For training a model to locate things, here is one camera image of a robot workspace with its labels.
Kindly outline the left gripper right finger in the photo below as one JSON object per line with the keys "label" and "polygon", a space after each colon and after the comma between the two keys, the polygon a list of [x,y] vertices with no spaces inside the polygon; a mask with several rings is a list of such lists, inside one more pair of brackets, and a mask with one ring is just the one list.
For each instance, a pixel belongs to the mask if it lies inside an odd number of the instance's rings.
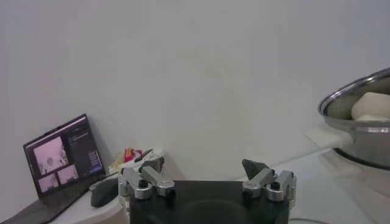
{"label": "left gripper right finger", "polygon": [[242,183],[244,201],[259,198],[262,194],[270,201],[296,200],[296,176],[293,172],[283,170],[277,174],[265,163],[248,159],[243,159],[242,165],[248,177]]}

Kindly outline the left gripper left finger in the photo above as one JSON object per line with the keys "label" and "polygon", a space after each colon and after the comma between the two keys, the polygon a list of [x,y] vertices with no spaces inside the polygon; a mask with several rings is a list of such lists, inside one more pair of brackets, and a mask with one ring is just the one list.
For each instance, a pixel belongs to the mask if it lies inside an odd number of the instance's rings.
{"label": "left gripper left finger", "polygon": [[137,200],[147,200],[155,189],[158,196],[176,196],[175,182],[162,172],[164,157],[144,161],[140,166],[122,166],[118,172],[118,194],[125,198],[133,195]]}

